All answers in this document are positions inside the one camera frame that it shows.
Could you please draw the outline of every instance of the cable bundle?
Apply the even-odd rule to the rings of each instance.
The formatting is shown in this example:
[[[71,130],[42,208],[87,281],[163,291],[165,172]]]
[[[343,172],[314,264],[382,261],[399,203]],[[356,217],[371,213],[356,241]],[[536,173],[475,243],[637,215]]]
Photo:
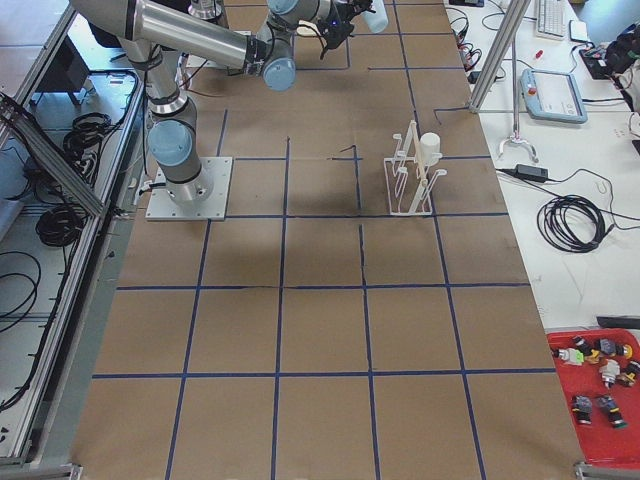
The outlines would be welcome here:
[[[578,214],[594,226],[593,238],[585,242],[573,231],[567,216]],[[563,252],[588,253],[600,245],[613,230],[606,227],[602,211],[590,200],[579,195],[559,196],[551,199],[538,211],[538,230],[551,246]]]
[[[65,203],[42,214],[36,223],[40,241],[49,247],[66,247],[75,242],[84,227],[76,209],[80,207]]]
[[[116,129],[117,126],[111,124],[109,115],[98,112],[87,113],[73,120],[71,131],[62,141],[67,162],[90,185],[95,184],[104,139]],[[85,155],[87,149],[96,145],[98,145],[96,154]]]

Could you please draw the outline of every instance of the black cord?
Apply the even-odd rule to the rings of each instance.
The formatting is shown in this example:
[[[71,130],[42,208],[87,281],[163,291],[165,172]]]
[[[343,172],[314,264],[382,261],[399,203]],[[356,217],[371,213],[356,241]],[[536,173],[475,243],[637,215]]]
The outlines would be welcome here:
[[[322,35],[320,35],[315,28],[310,27],[309,25],[305,25],[304,23],[299,23],[296,26],[296,29],[298,29],[298,28],[306,28],[307,30],[311,30],[315,34],[315,37],[320,42],[320,47],[322,48],[322,52],[323,53],[320,56],[320,59],[322,59],[322,57],[324,56],[325,49],[326,49],[326,45],[325,45],[324,41],[322,40]]]
[[[71,131],[65,135],[62,148],[67,162],[91,186],[95,185],[100,164],[102,143],[107,135],[116,130],[111,117],[105,113],[92,112],[73,120]],[[86,156],[85,151],[98,145],[98,154]]]
[[[463,12],[459,8],[445,7],[445,10],[453,10],[462,15],[461,17],[454,18],[453,20],[451,20],[451,22],[449,22],[449,26],[451,27],[451,30],[453,30],[453,33],[456,36],[458,47],[459,47],[462,43],[464,43],[465,38],[467,37],[467,33],[469,32],[469,17],[465,12]],[[464,23],[464,26],[460,29],[460,31],[456,32],[455,28],[453,28],[453,24],[456,22],[459,22],[460,20],[464,20],[465,23]]]
[[[195,77],[200,72],[200,70],[202,70],[204,68],[204,66],[207,64],[208,61],[209,60],[205,60],[204,62],[202,62],[202,65],[200,65],[198,68],[196,68],[196,70],[191,75],[189,75],[184,82],[182,82],[180,85],[178,85],[178,88],[184,87],[187,83],[189,83],[191,80],[193,80],[193,77]]]
[[[589,45],[591,45],[591,48],[595,48],[595,44],[593,42],[582,42],[571,47],[571,50],[569,51],[569,56],[571,57],[571,62],[573,63],[573,66],[571,67],[571,70],[569,70],[569,73],[573,73],[573,71],[576,68],[578,68],[578,61],[576,60],[576,56],[574,55],[575,51],[580,47],[588,47]]]
[[[29,313],[31,312],[31,309],[36,303],[36,300],[38,299],[38,286],[40,285],[40,280],[42,278],[42,266],[40,265],[40,262],[38,261],[38,259],[33,255],[26,252],[18,251],[18,250],[12,250],[8,252],[0,253],[0,257],[6,256],[6,255],[21,255],[31,259],[36,266],[37,274],[35,279],[31,275],[27,275],[26,273],[22,273],[22,272],[11,272],[11,273],[5,273],[3,275],[0,275],[0,280],[5,278],[17,277],[17,278],[23,278],[31,284],[31,290],[29,291],[29,294],[24,298],[22,302],[20,302],[20,304],[18,304],[16,307],[11,309],[10,311],[0,314],[0,319],[9,318],[15,313],[17,313],[18,310],[20,310],[22,307],[27,305],[27,303],[29,304],[27,308],[18,315],[16,320],[11,322],[8,326],[0,328],[0,333],[6,332],[7,330],[15,327],[18,323],[24,320],[27,317],[27,315],[29,315]]]
[[[489,1],[490,3],[493,3],[496,7],[498,7],[498,10],[500,10],[500,11],[499,11],[499,12],[496,12],[496,13],[490,13],[489,15],[485,15],[484,17],[482,17],[481,23],[482,23],[482,26],[483,26],[484,28],[486,28],[487,30],[491,30],[492,32],[497,32],[498,30],[500,30],[500,27],[499,27],[499,26],[498,26],[497,28],[490,27],[489,25],[487,25],[487,24],[485,23],[485,20],[486,20],[487,18],[491,18],[491,17],[498,17],[498,16],[503,17],[503,16],[506,14],[506,11],[505,11],[505,9],[504,9],[504,8],[502,8],[500,5],[498,5],[498,4],[497,4],[496,2],[494,2],[493,0],[488,0],[488,1]],[[526,20],[533,20],[534,22],[535,22],[536,20],[538,20],[536,17],[527,17],[527,16],[524,16],[524,17],[522,17],[522,18],[524,18],[524,19],[526,19]]]
[[[276,47],[276,32],[274,32],[273,27],[271,26],[271,23],[266,22],[266,25],[267,25],[267,28],[269,29],[269,32],[271,33],[271,49],[269,50],[269,54],[264,59],[265,63],[267,63],[267,61],[271,59],[271,55],[273,55],[273,49]]]
[[[498,171],[513,177],[510,171],[506,169],[499,169]],[[613,211],[613,202],[615,200],[615,195],[613,191],[613,184],[608,178],[592,170],[579,168],[566,178],[563,178],[561,180],[550,179],[549,182],[556,185],[561,184],[567,182],[568,180],[571,180],[581,172],[593,175],[607,184],[610,192],[608,210],[596,206],[587,198],[581,197],[579,195],[558,195],[557,193],[541,187],[540,185],[537,185],[533,182],[525,179],[518,179],[526,183],[527,185],[554,197],[547,204],[543,205],[542,208],[538,211],[538,230],[550,245],[554,246],[558,250],[562,250],[565,252],[586,253],[598,248],[602,240],[604,240],[604,238],[614,228],[621,231],[640,229],[640,225],[634,227],[623,227],[618,224],[617,218],[624,218],[633,222],[640,222],[640,218],[632,217],[629,215],[622,215]],[[590,241],[584,242],[580,240],[580,238],[571,229],[569,223],[566,221],[567,215],[569,213],[578,213],[592,222],[592,224],[594,225],[594,235]],[[605,226],[603,214],[608,214],[611,216],[612,224],[609,225],[608,228],[606,228]]]
[[[636,137],[636,138],[640,138],[640,135],[637,134],[636,132],[633,131],[633,128],[631,128],[631,121],[633,120],[633,116],[636,114],[637,112],[633,112],[631,115],[629,115],[629,122],[627,124],[627,127],[629,128],[629,134]]]
[[[511,58],[505,58],[502,60],[503,62],[510,62]],[[531,65],[529,65],[527,62],[525,62],[524,60],[520,60],[519,58],[516,60],[518,63],[523,64],[525,67],[531,68],[533,69],[533,67]]]
[[[569,214],[582,215],[593,224],[591,240],[585,242],[576,234],[567,219]],[[542,238],[562,252],[592,252],[613,228],[613,224],[606,227],[602,211],[593,202],[579,195],[553,198],[538,211],[538,231]]]
[[[63,249],[63,253],[65,255],[65,270],[62,274],[62,279],[60,282],[60,286],[58,287],[58,291],[55,297],[53,307],[51,308],[51,313],[49,314],[49,317],[47,318],[47,322],[42,329],[42,336],[40,337],[40,343],[38,344],[38,349],[33,355],[31,355],[31,357],[33,357],[31,370],[29,371],[29,374],[27,375],[27,379],[25,380],[25,382],[20,387],[16,388],[15,393],[8,399],[2,400],[0,402],[0,413],[10,409],[11,407],[14,407],[22,399],[22,397],[29,390],[29,388],[31,388],[31,382],[33,381],[33,378],[35,377],[36,372],[38,371],[38,366],[40,365],[40,359],[42,358],[42,354],[44,353],[44,349],[47,344],[49,331],[51,330],[51,326],[53,325],[53,322],[55,321],[58,315],[58,308],[60,308],[60,303],[62,301],[62,291],[71,273],[71,260],[75,256],[77,245],[78,244],[75,243],[74,246],[72,247],[68,260],[66,258],[66,253],[64,253],[64,249]]]
[[[151,60],[153,59],[153,56],[155,55],[156,51],[161,48],[159,44],[156,44],[151,51],[149,52],[149,56],[147,57],[147,63],[151,62]],[[147,97],[147,80],[149,78],[148,75],[148,71],[145,70],[144,71],[144,76],[142,79],[142,88],[144,88],[144,92],[142,94],[142,169],[144,171],[144,174],[146,177],[149,176],[149,171],[147,169],[147,106],[149,103],[148,97]]]
[[[36,223],[40,241],[49,247],[67,247],[78,240],[84,228],[78,208],[65,203],[45,212]]]
[[[3,148],[2,150],[0,150],[0,152],[15,152],[16,155],[18,156],[18,158],[20,159],[20,162],[22,162],[22,165],[25,165],[27,162],[24,158],[22,158],[22,155],[20,155],[20,152],[18,151],[18,149],[16,147],[7,147],[7,148]]]
[[[618,97],[618,98],[599,98],[599,99],[591,99],[591,98],[583,98],[582,99],[583,102],[585,103],[599,103],[599,102],[613,102],[613,101],[623,101],[624,102],[624,98],[622,97]]]

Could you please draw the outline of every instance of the power adapter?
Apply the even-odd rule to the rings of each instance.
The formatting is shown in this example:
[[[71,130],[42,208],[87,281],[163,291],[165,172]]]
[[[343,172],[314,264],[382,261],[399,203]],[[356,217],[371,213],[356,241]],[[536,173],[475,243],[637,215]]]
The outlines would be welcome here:
[[[500,168],[498,171],[519,180],[528,180],[530,182],[545,183],[549,180],[549,170],[546,168],[531,167],[521,163],[517,164],[515,168]]]
[[[467,76],[467,81],[471,84],[471,85],[475,85],[476,82],[478,81],[478,78],[480,78],[480,74],[482,73],[482,70],[476,70],[473,71],[471,73],[469,73],[469,75]],[[496,75],[496,78],[493,79],[493,81],[497,81],[497,80],[502,80],[502,78],[504,77],[498,77]]]

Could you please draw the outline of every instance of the gray floor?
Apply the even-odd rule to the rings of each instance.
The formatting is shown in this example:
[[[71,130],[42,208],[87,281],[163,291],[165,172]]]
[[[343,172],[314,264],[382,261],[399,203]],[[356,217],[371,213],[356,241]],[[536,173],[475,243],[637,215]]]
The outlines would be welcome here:
[[[578,18],[587,23],[594,43],[610,42],[632,22],[640,19],[638,0],[588,0],[574,5]]]

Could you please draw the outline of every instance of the electronic device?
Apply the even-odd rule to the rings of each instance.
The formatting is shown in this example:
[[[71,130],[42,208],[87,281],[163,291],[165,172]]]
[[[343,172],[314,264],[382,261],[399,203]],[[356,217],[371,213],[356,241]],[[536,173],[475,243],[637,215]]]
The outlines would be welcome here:
[[[565,33],[564,0],[536,0],[536,28],[538,37],[562,40]]]
[[[587,112],[575,78],[570,73],[527,68],[520,84],[532,118],[564,123],[584,123]]]
[[[574,42],[588,42],[587,24],[579,20],[569,22],[569,38]]]
[[[609,44],[605,61],[614,73],[623,73],[640,58],[640,25],[631,24]]]
[[[611,67],[607,65],[605,58],[605,50],[600,47],[585,48],[578,50],[580,58],[584,62],[585,67],[589,70],[591,78],[594,80],[609,80],[611,77]]]
[[[484,7],[484,0],[449,0],[449,5],[462,7]]]

